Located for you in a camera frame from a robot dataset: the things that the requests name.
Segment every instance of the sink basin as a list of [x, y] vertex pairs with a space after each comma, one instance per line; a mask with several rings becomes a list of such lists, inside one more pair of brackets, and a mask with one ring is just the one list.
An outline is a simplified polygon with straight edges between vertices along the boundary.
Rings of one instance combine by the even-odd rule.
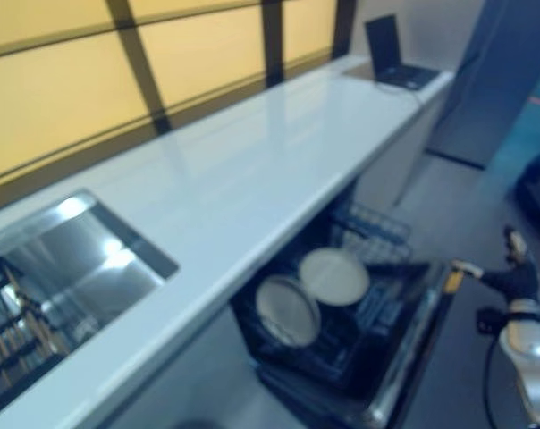
[[[172, 259], [87, 191], [0, 231], [0, 256], [18, 273], [19, 288], [40, 303], [69, 350], [178, 270]], [[13, 295], [4, 292], [16, 314], [19, 303]]]

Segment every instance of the white plate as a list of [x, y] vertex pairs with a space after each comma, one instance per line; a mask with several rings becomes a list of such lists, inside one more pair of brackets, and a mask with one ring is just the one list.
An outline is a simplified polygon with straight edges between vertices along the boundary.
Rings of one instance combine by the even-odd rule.
[[268, 332], [287, 346], [306, 347], [320, 332], [317, 303], [290, 277], [266, 278], [256, 292], [256, 310]]
[[339, 248], [318, 248], [308, 253], [300, 264], [299, 275], [306, 292], [330, 306], [353, 304], [369, 287], [366, 268]]

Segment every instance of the white countertop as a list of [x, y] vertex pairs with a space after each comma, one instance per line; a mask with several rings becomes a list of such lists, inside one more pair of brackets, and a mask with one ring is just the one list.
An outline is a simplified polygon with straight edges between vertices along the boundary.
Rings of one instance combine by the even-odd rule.
[[452, 79], [414, 96], [343, 74], [365, 61], [329, 63], [0, 211], [1, 229], [88, 189], [181, 266], [5, 408], [0, 427], [96, 422]]

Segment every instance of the dish rack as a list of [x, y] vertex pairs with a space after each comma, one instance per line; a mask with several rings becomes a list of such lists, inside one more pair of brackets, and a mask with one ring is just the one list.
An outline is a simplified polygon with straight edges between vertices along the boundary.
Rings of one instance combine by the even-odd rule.
[[70, 352], [39, 303], [20, 287], [21, 276], [0, 257], [0, 409]]
[[[389, 271], [399, 274], [411, 256], [407, 244], [409, 234], [408, 225], [356, 203], [338, 205], [328, 211], [324, 219], [310, 225], [306, 234], [309, 240], [302, 237], [301, 245], [287, 247], [284, 255], [279, 255], [263, 268], [232, 300], [253, 356], [300, 371], [319, 382], [359, 396], [359, 387], [350, 386], [357, 378], [356, 371], [363, 367], [352, 364], [359, 360], [355, 359], [356, 355], [372, 341], [387, 341], [389, 331], [406, 311], [403, 302], [392, 296], [394, 280], [375, 273]], [[268, 275], [298, 278], [301, 259], [319, 247], [349, 251], [368, 268], [370, 285], [364, 298], [356, 304], [331, 307], [318, 303], [322, 326], [317, 339], [307, 347], [288, 347], [262, 324], [256, 310], [256, 289]]]

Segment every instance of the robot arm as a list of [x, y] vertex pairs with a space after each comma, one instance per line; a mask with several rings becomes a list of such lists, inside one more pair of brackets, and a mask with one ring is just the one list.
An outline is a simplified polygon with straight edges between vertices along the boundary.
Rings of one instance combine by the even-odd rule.
[[519, 374], [530, 427], [540, 427], [540, 282], [522, 236], [512, 228], [506, 228], [504, 235], [510, 270], [491, 272], [464, 261], [453, 261], [453, 266], [506, 298], [509, 311], [504, 316], [499, 342]]

